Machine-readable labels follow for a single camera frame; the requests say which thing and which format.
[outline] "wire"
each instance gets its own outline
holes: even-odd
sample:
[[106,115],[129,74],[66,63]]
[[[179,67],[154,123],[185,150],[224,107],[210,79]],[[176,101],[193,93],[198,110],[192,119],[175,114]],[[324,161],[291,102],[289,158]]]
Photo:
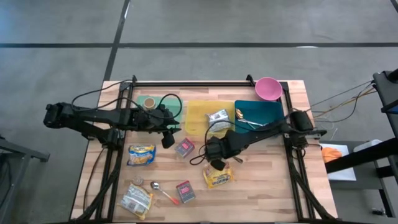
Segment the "wire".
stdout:
[[146,111],[144,108],[142,108],[141,105],[137,104],[134,100],[129,99],[129,98],[127,98],[127,97],[119,97],[119,98],[116,98],[116,99],[114,99],[114,100],[112,100],[112,101],[110,101],[110,102],[108,102],[108,103],[106,103],[106,104],[104,104],[104,105],[97,106],[97,107],[94,107],[94,108],[89,108],[89,109],[84,109],[84,110],[76,109],[76,108],[75,108],[75,105],[74,105],[73,103],[74,103],[74,101],[75,101],[78,97],[87,95],[87,94],[89,94],[89,93],[94,93],[94,92],[96,92],[96,91],[100,91],[100,90],[91,91],[91,92],[84,93],[84,94],[82,94],[82,95],[79,95],[79,96],[75,97],[75,98],[72,100],[72,102],[71,102],[72,110],[75,111],[75,112],[93,111],[93,110],[98,110],[98,109],[104,108],[105,106],[108,106],[108,105],[110,105],[110,104],[112,104],[112,103],[114,103],[114,102],[116,102],[116,101],[118,101],[118,100],[127,100],[127,101],[133,103],[134,105],[136,105],[137,108],[140,109],[142,112],[144,112],[146,115],[151,116],[151,117],[154,117],[154,118],[159,118],[159,119],[174,119],[174,118],[176,118],[176,117],[181,113],[181,111],[182,111],[182,101],[181,101],[180,97],[178,97],[178,96],[177,96],[176,94],[174,94],[174,93],[166,94],[166,95],[163,96],[163,98],[160,100],[160,103],[161,103],[167,96],[175,96],[175,97],[178,99],[178,102],[180,103],[180,109],[179,109],[178,113],[177,113],[175,116],[171,117],[171,118],[164,118],[164,117],[160,117],[160,116],[156,116],[156,115],[150,114],[148,111]]
[[335,137],[335,134],[336,134],[337,130],[338,130],[338,128],[335,129],[335,132],[333,132],[333,134],[331,135],[331,138],[330,138],[329,141],[331,141],[333,139],[333,137]]
[[354,108],[353,108],[351,114],[349,114],[347,117],[345,117],[345,118],[343,118],[343,119],[339,119],[339,120],[337,120],[337,121],[317,121],[317,122],[337,123],[337,122],[340,122],[340,121],[345,121],[345,120],[347,120],[348,118],[350,118],[350,117],[354,114],[354,112],[355,112],[356,104],[358,103],[359,96],[362,94],[363,91],[359,92],[358,96],[357,96],[356,99],[355,99]]
[[308,144],[309,146],[319,146],[319,147],[321,147],[321,150],[323,149],[323,146],[321,146],[320,144],[313,144],[313,143],[310,143],[310,144]]
[[108,86],[108,87],[106,87],[106,88],[102,88],[102,89],[99,89],[99,90],[89,91],[89,92],[87,92],[87,93],[83,93],[83,94],[80,94],[80,95],[74,97],[74,99],[73,99],[72,102],[70,103],[70,105],[71,105],[71,107],[72,107],[72,110],[75,111],[75,112],[84,112],[84,111],[96,110],[96,108],[87,109],[87,110],[79,110],[79,109],[76,109],[76,106],[74,105],[74,103],[75,103],[75,101],[76,101],[77,99],[79,99],[79,98],[82,97],[82,96],[89,95],[89,94],[92,94],[92,93],[96,93],[96,92],[98,92],[98,91],[107,90],[108,88],[111,88],[111,87],[114,86],[114,85],[117,85],[117,84],[120,84],[120,83],[124,83],[124,82],[127,82],[127,81],[131,81],[131,80],[123,80],[123,81],[120,81],[120,82],[117,82],[117,83],[113,83],[112,85],[110,85],[110,86]]
[[105,149],[106,149],[106,148],[103,148],[103,149],[101,150],[101,152],[99,153],[97,159],[96,159],[95,162],[94,162],[94,166],[93,166],[93,169],[91,170],[90,177],[88,178],[88,182],[87,182],[87,186],[86,186],[86,190],[85,190],[85,195],[84,195],[84,197],[83,197],[83,212],[85,212],[85,210],[86,210],[86,197],[87,197],[88,187],[90,186],[90,182],[91,182],[91,179],[93,178],[94,170],[95,170],[95,168],[96,168],[96,166],[97,166],[98,161],[100,160],[101,154],[103,153],[103,151],[104,151]]
[[[203,149],[203,147],[205,147],[205,146],[206,146],[206,144],[202,145],[201,148],[199,148],[199,156],[196,156],[196,157],[194,157],[194,158],[192,158],[192,159],[189,160],[189,163],[190,163],[191,165],[193,165],[193,166],[199,165],[199,164],[201,164],[201,163],[205,160],[205,158],[206,158],[206,157],[205,157],[205,153],[200,154],[200,150]],[[194,161],[195,159],[198,159],[198,158],[201,158],[201,161],[200,161],[200,162],[197,162],[197,163],[193,163],[193,162],[192,162],[192,161]]]
[[334,95],[334,96],[331,96],[331,97],[329,97],[329,98],[327,98],[327,99],[325,99],[325,100],[319,101],[318,103],[314,103],[314,104],[312,104],[312,105],[310,106],[310,108],[312,108],[312,107],[314,107],[315,105],[318,105],[318,104],[320,104],[320,103],[323,103],[323,102],[325,102],[325,101],[328,101],[328,100],[330,100],[330,99],[332,99],[332,98],[334,98],[334,97],[336,97],[336,96],[340,96],[341,94],[344,94],[344,93],[349,92],[349,91],[351,91],[351,90],[354,90],[354,89],[356,89],[356,88],[358,88],[358,87],[361,87],[361,86],[363,86],[363,85],[366,85],[366,84],[368,84],[368,83],[370,83],[370,82],[372,82],[372,80],[371,80],[371,81],[367,81],[367,82],[365,82],[365,83],[362,83],[362,84],[360,84],[360,85],[357,85],[356,87],[352,87],[352,88],[350,88],[349,90],[343,91],[343,92],[341,92],[341,93],[339,93],[339,94],[336,94],[336,95]]
[[307,152],[305,151],[305,149],[294,149],[294,150],[296,151],[296,153],[301,153],[302,151],[304,151],[304,153],[303,153],[303,158],[304,158],[305,154],[307,153]]
[[367,86],[365,89],[363,89],[361,92],[359,92],[358,95],[355,94],[353,97],[351,97],[351,98],[349,98],[349,99],[343,101],[343,102],[340,103],[339,105],[334,106],[334,107],[330,108],[330,109],[327,110],[327,111],[324,111],[324,112],[323,112],[322,114],[320,114],[320,115],[314,116],[314,118],[319,118],[319,117],[321,117],[322,115],[324,115],[324,114],[326,114],[326,113],[329,113],[329,112],[331,112],[331,111],[333,111],[333,110],[335,110],[335,109],[337,109],[337,108],[340,108],[340,107],[342,107],[342,106],[344,106],[344,105],[347,105],[347,104],[353,102],[353,101],[354,101],[355,99],[357,99],[357,98],[361,98],[362,96],[366,96],[366,95],[370,94],[370,91],[372,91],[372,89],[370,89],[370,90],[366,91],[365,93],[361,94],[361,93],[362,93],[364,90],[366,90],[368,87],[369,87],[369,86]]

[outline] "wooden table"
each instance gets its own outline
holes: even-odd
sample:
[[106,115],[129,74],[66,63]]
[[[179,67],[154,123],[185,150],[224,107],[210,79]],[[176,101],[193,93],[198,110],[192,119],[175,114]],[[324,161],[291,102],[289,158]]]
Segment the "wooden table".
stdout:
[[[103,87],[113,83],[115,82],[104,82]],[[309,102],[304,82],[295,80],[288,81],[288,84],[293,107],[299,110],[308,109]],[[103,91],[99,98],[99,105],[117,98],[118,90],[119,86],[116,85]],[[154,201],[145,219],[146,222],[297,221],[282,137],[265,139],[250,145],[239,156],[244,160],[242,164],[230,159],[234,170],[234,180],[214,189],[207,188],[202,175],[202,169],[206,162],[199,166],[189,164],[189,159],[196,156],[198,148],[203,145],[203,136],[188,136],[184,130],[189,100],[258,100],[253,87],[144,87],[134,89],[133,99],[136,99],[139,95],[164,96],[167,93],[175,93],[183,99],[182,131],[174,134],[175,141],[180,142],[183,138],[188,137],[194,141],[196,148],[187,158],[181,159],[176,155],[173,146],[169,149],[162,148],[161,134],[127,132],[113,217],[114,222],[139,221],[135,215],[117,205],[135,175],[144,178],[144,187],[147,190],[151,191],[149,183],[156,180],[167,193],[177,198],[175,186],[184,180],[189,180],[197,196],[195,200],[177,207],[160,192],[154,192]],[[106,109],[110,110],[115,106],[114,103],[107,106]],[[98,126],[109,127],[104,124],[98,124]],[[145,167],[126,166],[129,145],[145,143],[157,144],[155,161]],[[94,161],[100,151],[101,144],[98,141],[89,143],[71,218],[78,217],[83,211],[85,188]],[[321,151],[318,146],[310,146],[306,151],[304,160],[310,188],[328,212],[337,217]],[[104,161],[105,153],[101,156],[91,181],[87,204],[93,200],[100,189]],[[103,214],[108,211],[109,195],[110,191],[105,197],[106,203],[104,204]],[[300,192],[300,198],[304,216],[308,217],[302,192]]]

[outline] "gray floor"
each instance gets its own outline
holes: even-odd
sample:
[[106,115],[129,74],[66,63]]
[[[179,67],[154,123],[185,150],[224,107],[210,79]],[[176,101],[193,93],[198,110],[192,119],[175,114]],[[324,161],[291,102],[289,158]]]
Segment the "gray floor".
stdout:
[[[111,43],[123,2],[3,0],[0,43]],[[121,42],[397,42],[397,21],[390,0],[132,0]],[[46,164],[32,161],[14,223],[68,219],[87,141],[71,130],[46,128],[45,105],[99,88],[110,51],[0,49],[0,134],[51,153]],[[242,80],[247,74],[301,79],[315,103],[370,80],[374,72],[396,69],[397,58],[398,48],[119,49],[111,80],[133,74],[140,80]],[[315,109],[325,110],[355,93]],[[92,94],[80,104],[97,101]],[[377,95],[364,97],[355,114],[336,123],[324,138],[335,131],[336,140],[391,138],[380,107]],[[336,110],[329,119],[351,110],[352,105]],[[333,195],[340,218],[396,222],[364,213],[380,207],[374,192],[334,190]]]

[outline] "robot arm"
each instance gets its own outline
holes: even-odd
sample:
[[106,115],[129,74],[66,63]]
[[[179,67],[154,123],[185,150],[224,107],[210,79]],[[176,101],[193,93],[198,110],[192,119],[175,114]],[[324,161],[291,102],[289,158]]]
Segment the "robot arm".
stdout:
[[[122,108],[114,110],[97,110],[72,106],[69,103],[47,105],[44,125],[49,128],[70,128],[81,132],[86,138],[97,138],[108,147],[122,147],[119,142],[119,131],[145,131],[162,133],[164,148],[174,144],[173,133],[179,128],[168,128],[168,125],[179,124],[172,112],[164,105],[153,110],[143,108]],[[87,121],[109,124],[111,128],[101,129]]]
[[305,135],[313,131],[313,125],[308,114],[306,111],[294,111],[287,118],[290,119],[290,125],[283,119],[247,133],[236,133],[235,131],[227,130],[225,136],[221,139],[214,136],[211,137],[206,142],[206,160],[215,169],[223,170],[225,163],[221,159],[237,156],[247,149],[250,144],[280,134],[289,134],[293,147],[305,147],[308,144]]

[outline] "metal spoon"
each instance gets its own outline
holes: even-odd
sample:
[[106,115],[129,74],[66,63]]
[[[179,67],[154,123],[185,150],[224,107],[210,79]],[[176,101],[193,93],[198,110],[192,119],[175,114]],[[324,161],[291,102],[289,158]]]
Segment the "metal spoon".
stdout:
[[235,115],[236,117],[239,119],[239,121],[245,122],[246,124],[248,124],[252,129],[255,129],[255,127],[251,124],[249,124],[248,121],[246,121],[245,119],[243,119],[243,113],[241,110],[239,109],[235,109]]
[[166,195],[175,205],[180,205],[180,201],[177,200],[176,198],[171,197],[169,194],[167,194],[166,192],[164,192],[162,189],[160,189],[160,185],[158,182],[152,181],[150,183],[150,187],[152,187],[152,189],[154,190],[159,190],[161,191],[164,195]]

